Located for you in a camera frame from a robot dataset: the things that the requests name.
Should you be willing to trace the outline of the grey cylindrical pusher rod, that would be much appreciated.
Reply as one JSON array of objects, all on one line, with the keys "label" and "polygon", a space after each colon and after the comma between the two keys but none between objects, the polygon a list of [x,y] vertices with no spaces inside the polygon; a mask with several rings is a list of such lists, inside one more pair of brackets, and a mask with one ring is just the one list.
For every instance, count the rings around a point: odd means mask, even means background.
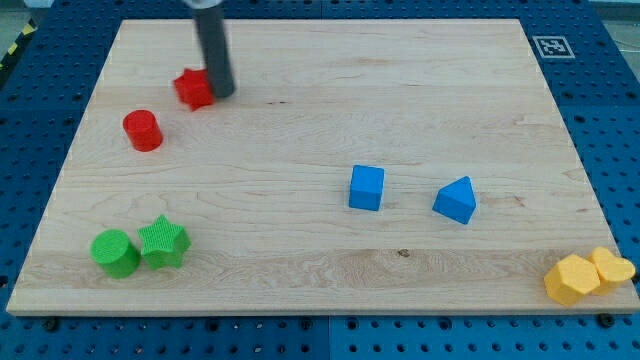
[{"label": "grey cylindrical pusher rod", "polygon": [[193,18],[212,92],[227,98],[236,90],[221,3],[207,3],[193,10]]}]

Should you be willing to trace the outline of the silver rod mount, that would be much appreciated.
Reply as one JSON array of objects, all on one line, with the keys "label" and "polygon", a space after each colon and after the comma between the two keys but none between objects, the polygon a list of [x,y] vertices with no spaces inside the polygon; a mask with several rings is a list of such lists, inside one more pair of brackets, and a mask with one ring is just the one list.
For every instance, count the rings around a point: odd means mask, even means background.
[{"label": "silver rod mount", "polygon": [[207,9],[219,6],[223,0],[182,0],[191,9]]}]

